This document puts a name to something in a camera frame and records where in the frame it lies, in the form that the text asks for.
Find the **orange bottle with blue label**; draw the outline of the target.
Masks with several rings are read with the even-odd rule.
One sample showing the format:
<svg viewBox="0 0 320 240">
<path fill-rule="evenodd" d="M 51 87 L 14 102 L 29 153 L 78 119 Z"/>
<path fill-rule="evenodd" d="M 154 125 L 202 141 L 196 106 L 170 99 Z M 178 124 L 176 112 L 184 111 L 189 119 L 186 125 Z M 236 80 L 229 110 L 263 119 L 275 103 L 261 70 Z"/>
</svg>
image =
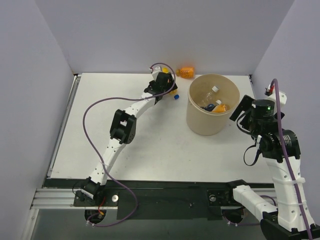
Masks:
<svg viewBox="0 0 320 240">
<path fill-rule="evenodd" d="M 215 107 L 211 111 L 212 113 L 225 113 L 230 110 L 228 104 L 222 103 L 219 99 L 215 101 Z"/>
</svg>

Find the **blue label water bottle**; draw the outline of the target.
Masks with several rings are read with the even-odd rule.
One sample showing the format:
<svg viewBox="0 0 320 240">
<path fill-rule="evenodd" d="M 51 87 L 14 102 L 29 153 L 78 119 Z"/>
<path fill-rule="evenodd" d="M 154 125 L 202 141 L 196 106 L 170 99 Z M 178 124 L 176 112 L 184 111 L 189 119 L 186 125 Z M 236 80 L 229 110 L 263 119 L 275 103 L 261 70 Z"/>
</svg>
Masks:
<svg viewBox="0 0 320 240">
<path fill-rule="evenodd" d="M 208 104 L 207 106 L 201 106 L 201 108 L 207 112 L 212 112 L 215 107 L 216 105 L 213 103 Z"/>
</svg>

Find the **clear plastic bottle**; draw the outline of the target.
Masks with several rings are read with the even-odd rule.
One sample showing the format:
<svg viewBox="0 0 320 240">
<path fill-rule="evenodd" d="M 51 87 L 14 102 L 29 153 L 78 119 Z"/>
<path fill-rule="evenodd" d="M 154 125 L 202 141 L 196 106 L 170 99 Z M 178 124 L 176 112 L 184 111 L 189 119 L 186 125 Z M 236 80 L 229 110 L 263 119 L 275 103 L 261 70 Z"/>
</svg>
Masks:
<svg viewBox="0 0 320 240">
<path fill-rule="evenodd" d="M 200 107 L 206 107 L 209 104 L 213 104 L 216 101 L 217 93 L 219 92 L 219 88 L 217 86 L 213 86 L 210 91 L 208 91 L 199 102 Z"/>
</svg>

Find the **tan round bin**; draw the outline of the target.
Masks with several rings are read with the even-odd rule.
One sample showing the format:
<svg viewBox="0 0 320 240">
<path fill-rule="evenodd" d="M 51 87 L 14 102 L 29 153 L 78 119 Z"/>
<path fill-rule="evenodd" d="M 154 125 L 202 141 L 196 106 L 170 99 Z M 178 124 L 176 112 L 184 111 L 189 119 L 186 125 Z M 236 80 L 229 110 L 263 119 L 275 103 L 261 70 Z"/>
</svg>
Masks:
<svg viewBox="0 0 320 240">
<path fill-rule="evenodd" d="M 219 88 L 216 100 L 229 105 L 229 110 L 223 113 L 213 113 L 202 109 L 199 103 L 202 97 L 213 86 Z M 187 92 L 186 123 L 196 134 L 212 136 L 219 133 L 227 124 L 233 110 L 240 102 L 240 90 L 229 78 L 219 74 L 205 74 L 193 80 Z"/>
</svg>

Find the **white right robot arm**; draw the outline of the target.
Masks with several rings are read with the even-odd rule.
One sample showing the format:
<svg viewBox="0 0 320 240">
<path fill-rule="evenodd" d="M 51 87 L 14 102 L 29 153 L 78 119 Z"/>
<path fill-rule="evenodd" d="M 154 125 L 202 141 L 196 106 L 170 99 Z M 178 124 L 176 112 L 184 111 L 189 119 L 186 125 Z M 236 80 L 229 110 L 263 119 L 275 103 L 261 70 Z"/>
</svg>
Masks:
<svg viewBox="0 0 320 240">
<path fill-rule="evenodd" d="M 277 204 L 268 203 L 244 180 L 228 183 L 229 196 L 255 216 L 267 240 L 317 239 L 320 227 L 309 212 L 304 194 L 298 138 L 291 130 L 279 130 L 280 118 L 274 109 L 270 99 L 255 100 L 245 95 L 230 120 L 254 140 L 257 152 L 253 162 L 257 163 L 259 156 L 265 158 Z"/>
</svg>

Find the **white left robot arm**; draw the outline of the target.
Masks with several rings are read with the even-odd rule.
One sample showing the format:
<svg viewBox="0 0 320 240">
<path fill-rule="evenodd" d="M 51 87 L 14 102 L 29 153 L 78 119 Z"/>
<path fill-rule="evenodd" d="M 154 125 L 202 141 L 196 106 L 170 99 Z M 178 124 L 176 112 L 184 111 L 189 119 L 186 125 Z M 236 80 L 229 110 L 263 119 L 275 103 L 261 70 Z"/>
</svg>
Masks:
<svg viewBox="0 0 320 240">
<path fill-rule="evenodd" d="M 143 90 L 139 98 L 125 97 L 107 97 L 92 103 L 85 110 L 82 117 L 82 127 L 84 134 L 90 145 L 97 153 L 100 163 L 94 168 L 93 172 L 85 180 L 81 186 L 81 193 L 92 200 L 98 200 L 101 197 L 101 191 L 107 183 L 107 179 L 113 179 L 109 171 L 118 158 L 120 152 L 130 144 L 137 129 L 138 118 L 149 108 L 157 104 L 163 96 L 176 90 L 176 75 L 174 73 L 159 71 L 153 75 L 153 80 L 149 82 L 147 88 Z M 124 100 L 133 102 L 124 110 L 118 109 L 114 113 L 111 127 L 109 130 L 110 140 L 104 154 L 101 154 L 90 139 L 86 129 L 86 116 L 91 108 L 99 103 L 110 100 Z"/>
</svg>

